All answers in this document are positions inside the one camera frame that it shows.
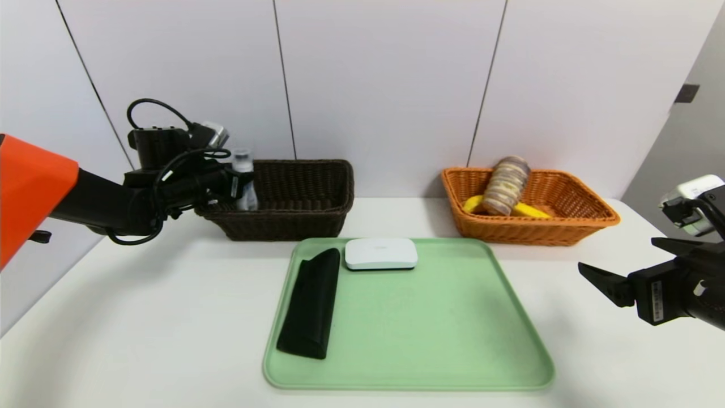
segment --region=table surface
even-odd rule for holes
[[[723,333],[651,327],[576,262],[626,274],[670,259],[632,209],[569,248],[493,244],[556,366],[536,393],[283,391],[262,356],[295,242],[231,242],[186,214],[149,244],[103,240],[0,341],[0,407],[722,407]],[[455,237],[443,199],[358,198],[342,237]]]

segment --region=sticker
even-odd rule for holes
[[[703,286],[704,281],[705,280],[700,280],[697,283],[697,286],[695,286],[695,289],[692,291],[692,293],[694,293],[695,296],[702,296],[703,293],[705,293],[705,289],[707,289],[707,288]]]
[[[652,320],[661,322],[665,318],[665,305],[662,302],[662,281],[652,283]]]

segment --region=light green plastic tray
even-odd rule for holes
[[[294,249],[264,373],[279,388],[526,391],[554,365],[491,249],[465,238],[414,240],[412,271],[351,272],[341,262],[327,358],[276,348],[299,263],[348,239]]]

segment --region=black cable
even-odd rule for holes
[[[157,211],[157,225],[155,231],[153,231],[150,235],[143,237],[139,240],[135,241],[124,241],[120,240],[118,236],[111,230],[110,228],[106,228],[106,233],[108,234],[108,238],[113,241],[113,243],[116,243],[118,245],[139,245],[146,243],[150,240],[153,240],[158,234],[161,232],[161,229],[164,226],[164,219],[166,218],[166,212],[165,207],[162,204],[161,201],[161,194],[160,194],[160,188],[161,184],[164,182],[164,177],[166,174],[168,174],[169,171],[172,171],[177,165],[182,164],[185,160],[189,159],[192,156],[196,155],[203,155],[205,157],[209,158],[217,158],[217,159],[223,159],[228,158],[231,156],[231,151],[227,149],[219,149],[219,148],[205,148],[205,149],[196,149],[196,150],[189,150],[188,152],[181,153],[180,155],[173,158],[164,168],[156,175],[156,179],[154,179],[154,183],[152,185],[151,189],[151,196],[152,200],[154,202],[154,206],[156,207]],[[187,205],[184,207],[184,210],[188,210],[193,208],[193,205]]]
[[[132,117],[131,113],[133,112],[133,109],[136,106],[138,106],[138,105],[140,105],[142,103],[152,103],[152,104],[155,104],[155,105],[163,106],[166,109],[168,109],[169,111],[171,111],[171,113],[173,113],[174,115],[178,116],[178,118],[181,119],[184,122],[184,124],[186,124],[186,127],[187,128],[191,129],[191,127],[193,126],[193,123],[190,122],[189,119],[185,118],[184,115],[181,115],[181,113],[178,110],[176,110],[173,107],[169,106],[169,104],[166,104],[164,102],[161,102],[161,101],[159,101],[157,99],[141,98],[141,99],[137,99],[137,100],[131,102],[131,104],[128,106],[128,109],[126,109],[126,118],[128,119],[128,122],[131,124],[131,126],[134,129],[140,129],[140,128],[136,125],[136,122],[133,121],[133,117]]]

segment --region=white label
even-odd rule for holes
[[[703,286],[704,281],[705,280],[700,280],[697,283],[697,286],[695,286],[695,289],[692,291],[692,293],[694,293],[695,296],[702,296],[703,293],[705,293],[705,289],[707,289],[707,288]]]
[[[665,305],[662,302],[662,281],[652,283],[652,320],[659,322],[665,318]]]
[[[166,181],[166,179],[168,179],[169,177],[171,177],[172,174],[174,174],[174,171],[173,170],[169,170],[169,172],[166,173],[166,174],[164,174],[164,176],[161,178],[161,181]]]
[[[231,196],[236,197],[236,189],[239,186],[239,177],[234,177],[231,180]]]

